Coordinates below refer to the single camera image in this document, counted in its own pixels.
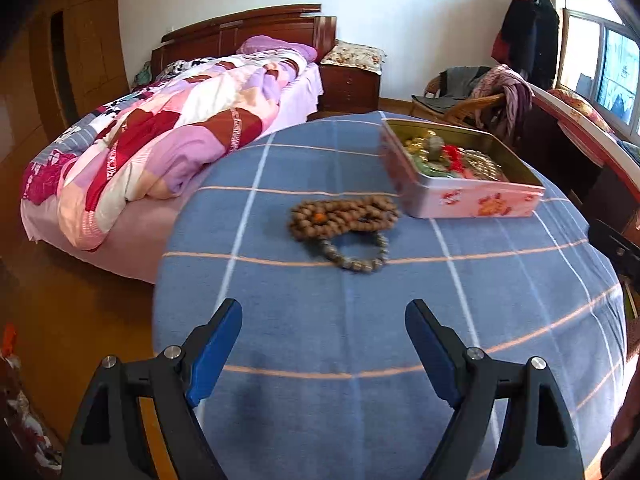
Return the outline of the operator right hand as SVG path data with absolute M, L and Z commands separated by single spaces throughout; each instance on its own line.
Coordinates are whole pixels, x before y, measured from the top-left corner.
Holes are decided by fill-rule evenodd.
M 601 458 L 601 472 L 604 476 L 614 468 L 614 463 L 626 451 L 639 430 L 639 398 L 639 377 L 634 376 L 625 401 L 613 422 L 611 445 Z

